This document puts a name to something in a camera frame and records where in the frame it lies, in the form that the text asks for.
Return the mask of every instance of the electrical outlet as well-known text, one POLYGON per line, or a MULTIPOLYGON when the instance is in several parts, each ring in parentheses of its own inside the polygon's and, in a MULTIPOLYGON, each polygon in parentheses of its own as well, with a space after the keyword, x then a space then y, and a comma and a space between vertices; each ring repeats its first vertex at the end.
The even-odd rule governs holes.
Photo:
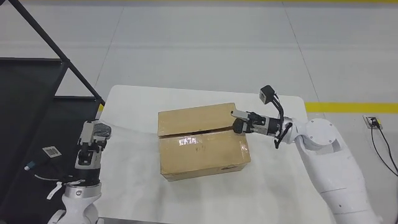
POLYGON ((365 123, 366 123, 366 126, 368 127, 368 129, 371 129, 373 118, 377 119, 377 121, 379 122, 379 125, 380 125, 380 129, 383 129, 383 126, 381 125, 381 121, 378 117, 364 115, 363 120, 365 120, 365 123))

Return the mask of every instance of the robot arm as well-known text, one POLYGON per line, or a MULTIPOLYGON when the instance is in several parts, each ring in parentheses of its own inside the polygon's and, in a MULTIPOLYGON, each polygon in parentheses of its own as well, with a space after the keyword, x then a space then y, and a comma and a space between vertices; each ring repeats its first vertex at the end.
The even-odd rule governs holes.
MULTIPOLYGON (((274 97, 262 94, 264 88, 260 93, 264 103, 264 97, 274 97)), ((237 110, 231 114, 236 118, 233 124, 236 133, 273 136, 276 148, 281 142, 295 143, 312 184, 329 206, 337 224, 381 222, 370 206, 361 169, 329 121, 313 119, 301 123, 281 116, 281 122, 280 119, 237 110)))

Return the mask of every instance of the white floor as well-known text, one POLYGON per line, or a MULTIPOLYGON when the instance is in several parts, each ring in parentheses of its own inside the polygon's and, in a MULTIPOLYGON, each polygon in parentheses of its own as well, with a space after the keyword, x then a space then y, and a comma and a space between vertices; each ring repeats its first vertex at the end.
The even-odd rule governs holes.
MULTIPOLYGON (((248 93, 270 84, 305 101, 398 100, 396 4, 22 3, 105 99, 116 84, 248 93)), ((8 3, 0 7, 0 56, 57 57, 8 3)), ((90 95, 72 73, 58 94, 90 95)), ((362 115, 309 116, 336 124, 375 211, 393 223, 397 178, 374 152, 362 115)), ((398 116, 379 117, 398 159, 398 116)))

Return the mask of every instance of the box flap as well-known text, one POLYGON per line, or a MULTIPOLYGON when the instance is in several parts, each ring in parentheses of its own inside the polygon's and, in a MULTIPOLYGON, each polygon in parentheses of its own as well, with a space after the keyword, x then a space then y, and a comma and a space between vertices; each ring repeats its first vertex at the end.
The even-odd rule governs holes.
POLYGON ((250 162, 246 136, 232 130, 159 139, 162 175, 220 167, 230 169, 250 162))
POLYGON ((158 113, 159 137, 232 127, 235 103, 200 106, 158 113))

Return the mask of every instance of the black metal frame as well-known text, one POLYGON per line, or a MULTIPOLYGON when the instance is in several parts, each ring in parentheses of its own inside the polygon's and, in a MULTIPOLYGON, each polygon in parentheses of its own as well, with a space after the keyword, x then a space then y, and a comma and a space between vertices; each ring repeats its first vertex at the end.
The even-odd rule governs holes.
POLYGON ((19 12, 19 14, 32 26, 32 28, 40 35, 40 37, 47 43, 48 46, 58 55, 62 62, 69 68, 76 77, 87 87, 87 89, 99 100, 102 105, 105 105, 105 101, 95 91, 93 86, 86 80, 86 78, 79 72, 69 58, 62 52, 58 45, 51 39, 51 37, 43 30, 40 24, 32 17, 32 15, 25 9, 25 7, 19 2, 19 0, 8 0, 12 6, 19 12))

